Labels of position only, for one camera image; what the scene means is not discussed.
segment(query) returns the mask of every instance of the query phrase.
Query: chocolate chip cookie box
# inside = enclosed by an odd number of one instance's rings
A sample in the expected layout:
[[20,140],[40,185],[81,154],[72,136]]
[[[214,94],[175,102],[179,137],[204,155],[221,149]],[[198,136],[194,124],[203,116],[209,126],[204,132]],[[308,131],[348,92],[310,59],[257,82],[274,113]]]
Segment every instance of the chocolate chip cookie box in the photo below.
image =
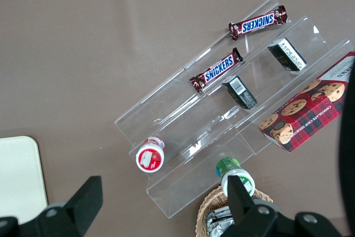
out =
[[347,53],[258,127],[265,137],[291,152],[342,113],[355,59]]

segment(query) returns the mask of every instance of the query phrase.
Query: black cable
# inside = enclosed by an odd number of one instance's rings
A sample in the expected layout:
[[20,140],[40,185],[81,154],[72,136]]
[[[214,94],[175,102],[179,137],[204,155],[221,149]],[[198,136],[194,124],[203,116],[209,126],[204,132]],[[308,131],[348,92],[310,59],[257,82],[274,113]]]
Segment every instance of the black cable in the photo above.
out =
[[349,227],[355,235],[355,68],[351,71],[341,122],[339,176]]

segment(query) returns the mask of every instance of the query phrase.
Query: snickers bar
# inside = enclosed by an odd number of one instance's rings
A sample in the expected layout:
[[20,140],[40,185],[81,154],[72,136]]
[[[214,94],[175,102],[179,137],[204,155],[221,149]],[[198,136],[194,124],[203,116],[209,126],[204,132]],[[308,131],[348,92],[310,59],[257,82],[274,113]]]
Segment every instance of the snickers bar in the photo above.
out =
[[242,34],[250,33],[266,26],[284,23],[287,23],[285,7],[278,6],[264,15],[243,22],[230,23],[229,31],[232,39],[235,41]]
[[234,67],[238,62],[242,62],[243,58],[240,56],[237,48],[233,48],[233,52],[224,59],[220,60],[204,72],[192,77],[190,82],[199,93],[202,89],[213,80],[225,74],[229,69]]

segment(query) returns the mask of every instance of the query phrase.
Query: barcode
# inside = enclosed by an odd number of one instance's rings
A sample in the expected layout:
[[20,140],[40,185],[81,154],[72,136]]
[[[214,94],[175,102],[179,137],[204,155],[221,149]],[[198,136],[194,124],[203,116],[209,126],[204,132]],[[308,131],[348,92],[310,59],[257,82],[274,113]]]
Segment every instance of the barcode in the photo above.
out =
[[234,89],[237,95],[241,95],[246,89],[244,85],[239,81],[238,77],[236,77],[232,82],[230,82],[230,85]]

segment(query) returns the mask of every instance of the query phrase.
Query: wicker basket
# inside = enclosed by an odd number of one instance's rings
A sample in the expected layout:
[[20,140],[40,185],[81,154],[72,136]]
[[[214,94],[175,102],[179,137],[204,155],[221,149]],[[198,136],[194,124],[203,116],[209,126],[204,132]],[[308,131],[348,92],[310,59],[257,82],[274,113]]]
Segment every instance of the wicker basket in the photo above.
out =
[[[258,190],[255,190],[253,196],[271,203],[273,202],[268,195]],[[227,197],[225,196],[221,186],[217,187],[215,190],[210,192],[208,196],[206,196],[197,215],[196,237],[209,237],[205,223],[207,214],[215,209],[222,208],[227,205]]]

